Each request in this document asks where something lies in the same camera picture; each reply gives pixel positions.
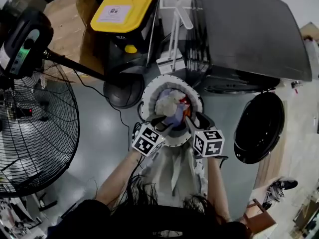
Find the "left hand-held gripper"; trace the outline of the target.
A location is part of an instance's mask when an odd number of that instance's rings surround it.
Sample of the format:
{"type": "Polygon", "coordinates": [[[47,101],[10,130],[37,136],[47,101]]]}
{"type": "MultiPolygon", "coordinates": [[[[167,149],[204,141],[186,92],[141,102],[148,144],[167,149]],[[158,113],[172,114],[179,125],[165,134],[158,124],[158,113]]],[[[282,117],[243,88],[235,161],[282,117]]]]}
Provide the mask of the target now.
{"type": "Polygon", "coordinates": [[[150,115],[141,126],[138,135],[134,138],[132,148],[144,156],[157,152],[170,133],[173,123],[166,122],[165,115],[150,115]]]}

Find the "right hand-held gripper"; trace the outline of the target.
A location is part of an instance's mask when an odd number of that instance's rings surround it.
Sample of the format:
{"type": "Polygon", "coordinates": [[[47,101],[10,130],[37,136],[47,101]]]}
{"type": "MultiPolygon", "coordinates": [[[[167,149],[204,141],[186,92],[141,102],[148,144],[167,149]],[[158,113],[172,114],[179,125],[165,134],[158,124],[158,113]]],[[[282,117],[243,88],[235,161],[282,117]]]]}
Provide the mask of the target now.
{"type": "Polygon", "coordinates": [[[201,157],[220,156],[225,138],[221,130],[215,127],[215,122],[201,112],[195,112],[199,121],[199,129],[190,116],[185,117],[185,124],[192,135],[192,149],[201,157]]]}

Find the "white and red cloth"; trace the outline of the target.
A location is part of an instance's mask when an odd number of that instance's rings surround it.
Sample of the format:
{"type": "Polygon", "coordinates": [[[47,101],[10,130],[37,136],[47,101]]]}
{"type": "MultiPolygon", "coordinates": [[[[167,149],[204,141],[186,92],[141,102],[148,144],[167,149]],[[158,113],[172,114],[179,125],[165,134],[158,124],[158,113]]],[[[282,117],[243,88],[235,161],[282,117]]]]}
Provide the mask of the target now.
{"type": "Polygon", "coordinates": [[[167,117],[166,122],[173,123],[174,127],[179,127],[184,123],[183,114],[179,114],[178,116],[167,117]]]}

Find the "white laundry basket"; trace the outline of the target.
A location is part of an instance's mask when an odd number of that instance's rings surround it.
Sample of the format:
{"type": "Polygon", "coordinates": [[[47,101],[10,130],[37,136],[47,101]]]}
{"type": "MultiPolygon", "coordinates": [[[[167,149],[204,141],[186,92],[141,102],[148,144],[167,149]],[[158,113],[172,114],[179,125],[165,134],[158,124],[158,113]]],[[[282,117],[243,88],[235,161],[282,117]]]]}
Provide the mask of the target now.
{"type": "MultiPolygon", "coordinates": [[[[154,78],[144,89],[142,95],[142,105],[140,108],[141,118],[146,120],[150,115],[155,114],[155,105],[160,93],[168,88],[180,90],[190,99],[191,118],[196,125],[199,120],[196,118],[196,112],[203,112],[203,101],[200,94],[188,83],[174,75],[165,74],[154,78]]],[[[172,129],[165,139],[164,145],[169,147],[178,147],[185,144],[191,138],[186,126],[182,129],[172,129]]]]}

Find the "black washing machine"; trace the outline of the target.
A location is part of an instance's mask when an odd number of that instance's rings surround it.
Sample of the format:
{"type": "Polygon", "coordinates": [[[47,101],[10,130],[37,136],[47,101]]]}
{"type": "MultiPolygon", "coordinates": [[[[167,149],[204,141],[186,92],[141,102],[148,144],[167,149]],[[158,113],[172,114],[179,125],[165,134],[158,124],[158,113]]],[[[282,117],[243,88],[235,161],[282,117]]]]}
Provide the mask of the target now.
{"type": "Polygon", "coordinates": [[[234,132],[234,153],[246,164],[267,157],[285,124],[281,83],[313,79],[306,46],[282,0],[191,0],[187,65],[210,94],[253,94],[234,132]]]}

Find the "person's right forearm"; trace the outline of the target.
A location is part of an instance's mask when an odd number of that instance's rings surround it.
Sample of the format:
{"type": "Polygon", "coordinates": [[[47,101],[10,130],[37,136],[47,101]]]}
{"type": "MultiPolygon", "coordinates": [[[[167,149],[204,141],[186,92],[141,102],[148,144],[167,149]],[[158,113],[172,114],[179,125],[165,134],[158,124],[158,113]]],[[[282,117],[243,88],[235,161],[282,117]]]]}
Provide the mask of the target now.
{"type": "Polygon", "coordinates": [[[217,215],[226,222],[230,222],[227,195],[219,168],[219,161],[214,157],[207,159],[208,195],[207,199],[215,208],[217,215]]]}

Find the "person's left forearm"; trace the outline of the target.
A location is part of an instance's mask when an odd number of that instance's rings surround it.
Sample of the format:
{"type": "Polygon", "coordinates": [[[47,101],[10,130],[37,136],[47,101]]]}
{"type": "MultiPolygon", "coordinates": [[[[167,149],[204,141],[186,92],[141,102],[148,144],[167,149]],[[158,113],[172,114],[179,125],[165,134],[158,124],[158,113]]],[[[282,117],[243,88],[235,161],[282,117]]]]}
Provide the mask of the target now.
{"type": "Polygon", "coordinates": [[[142,158],[142,155],[139,152],[136,150],[130,151],[101,185],[96,195],[96,200],[105,204],[109,209],[112,209],[120,197],[131,173],[137,167],[140,158],[142,158]]]}

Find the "person's light patterned trousers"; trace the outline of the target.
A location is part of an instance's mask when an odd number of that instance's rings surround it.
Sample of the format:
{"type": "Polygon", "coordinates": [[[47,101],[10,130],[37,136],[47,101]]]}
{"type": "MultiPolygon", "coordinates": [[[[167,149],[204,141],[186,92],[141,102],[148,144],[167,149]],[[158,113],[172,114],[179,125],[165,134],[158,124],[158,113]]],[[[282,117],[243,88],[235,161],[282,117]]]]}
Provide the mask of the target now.
{"type": "Polygon", "coordinates": [[[196,158],[189,143],[161,147],[146,158],[139,174],[154,186],[159,205],[182,207],[193,195],[207,197],[207,161],[196,158]]]}

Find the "white folding rack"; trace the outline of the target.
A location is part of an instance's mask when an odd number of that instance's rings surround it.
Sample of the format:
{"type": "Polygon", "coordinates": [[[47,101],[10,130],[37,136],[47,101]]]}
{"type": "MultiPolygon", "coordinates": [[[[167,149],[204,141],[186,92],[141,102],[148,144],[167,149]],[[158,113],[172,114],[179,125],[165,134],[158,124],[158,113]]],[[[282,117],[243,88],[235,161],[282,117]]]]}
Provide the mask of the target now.
{"type": "Polygon", "coordinates": [[[156,60],[159,71],[162,75],[170,74],[185,68],[185,62],[182,53],[178,48],[180,27],[184,26],[186,30],[193,29],[193,23],[189,17],[190,6],[182,6],[178,1],[176,6],[164,6],[164,0],[159,0],[160,9],[173,9],[173,18],[171,32],[169,35],[168,51],[163,51],[160,58],[156,60]]]}

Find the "person's black printed shirt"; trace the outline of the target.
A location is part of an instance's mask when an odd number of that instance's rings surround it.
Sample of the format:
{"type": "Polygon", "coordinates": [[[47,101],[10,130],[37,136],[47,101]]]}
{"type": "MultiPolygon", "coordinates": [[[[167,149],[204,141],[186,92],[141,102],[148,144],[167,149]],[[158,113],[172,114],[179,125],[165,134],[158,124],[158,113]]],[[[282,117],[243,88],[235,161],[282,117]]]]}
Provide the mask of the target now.
{"type": "Polygon", "coordinates": [[[159,239],[177,232],[177,239],[250,239],[240,222],[219,224],[196,210],[136,205],[113,213],[97,200],[85,200],[48,234],[47,239],[159,239]]]}

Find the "black white sneaker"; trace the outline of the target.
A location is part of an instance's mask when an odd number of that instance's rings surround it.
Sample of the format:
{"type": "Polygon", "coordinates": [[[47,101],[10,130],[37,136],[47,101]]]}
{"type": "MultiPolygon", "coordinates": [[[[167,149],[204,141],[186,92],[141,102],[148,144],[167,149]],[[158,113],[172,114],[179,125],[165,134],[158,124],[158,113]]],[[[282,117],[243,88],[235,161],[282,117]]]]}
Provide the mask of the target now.
{"type": "Polygon", "coordinates": [[[279,202],[285,196],[285,190],[294,189],[297,186],[297,180],[294,180],[292,178],[279,178],[268,187],[267,196],[271,200],[279,202]]]}

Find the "brown wooden stool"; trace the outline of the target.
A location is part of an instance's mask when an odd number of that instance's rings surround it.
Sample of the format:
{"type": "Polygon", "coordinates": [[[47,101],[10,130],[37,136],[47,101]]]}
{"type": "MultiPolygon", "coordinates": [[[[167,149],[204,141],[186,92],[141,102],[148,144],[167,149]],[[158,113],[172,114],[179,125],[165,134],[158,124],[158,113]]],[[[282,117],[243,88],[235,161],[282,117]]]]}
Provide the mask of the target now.
{"type": "Polygon", "coordinates": [[[248,204],[243,221],[252,233],[253,238],[269,236],[276,228],[277,223],[257,199],[248,204]]]}

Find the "yellow-lidded black bin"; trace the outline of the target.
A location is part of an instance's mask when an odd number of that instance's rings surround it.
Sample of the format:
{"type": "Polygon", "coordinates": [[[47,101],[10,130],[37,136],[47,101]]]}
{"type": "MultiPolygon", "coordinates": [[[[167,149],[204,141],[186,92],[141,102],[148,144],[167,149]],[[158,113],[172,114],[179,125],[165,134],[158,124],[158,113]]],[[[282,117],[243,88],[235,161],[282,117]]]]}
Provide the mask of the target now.
{"type": "Polygon", "coordinates": [[[103,0],[90,26],[109,39],[109,64],[148,66],[162,36],[159,0],[103,0]]]}

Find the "brown cardboard box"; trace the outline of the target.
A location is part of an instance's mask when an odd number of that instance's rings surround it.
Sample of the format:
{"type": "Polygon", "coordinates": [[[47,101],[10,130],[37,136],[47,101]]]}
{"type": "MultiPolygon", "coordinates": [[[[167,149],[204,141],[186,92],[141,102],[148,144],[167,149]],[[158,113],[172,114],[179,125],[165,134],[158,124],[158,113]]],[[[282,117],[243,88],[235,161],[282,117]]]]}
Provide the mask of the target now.
{"type": "Polygon", "coordinates": [[[44,14],[54,30],[49,49],[103,75],[109,39],[90,26],[97,8],[96,0],[54,0],[44,14]]]}

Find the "black pedestal fan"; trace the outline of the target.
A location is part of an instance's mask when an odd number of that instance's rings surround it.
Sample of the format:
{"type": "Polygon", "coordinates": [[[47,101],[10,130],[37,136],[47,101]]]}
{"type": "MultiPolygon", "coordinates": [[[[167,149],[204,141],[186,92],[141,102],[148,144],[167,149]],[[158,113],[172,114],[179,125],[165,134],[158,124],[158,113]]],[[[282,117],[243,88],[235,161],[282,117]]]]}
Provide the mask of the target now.
{"type": "Polygon", "coordinates": [[[49,49],[48,17],[27,8],[0,47],[0,197],[37,193],[69,167],[80,138],[79,109],[63,66],[104,73],[49,49]]]}

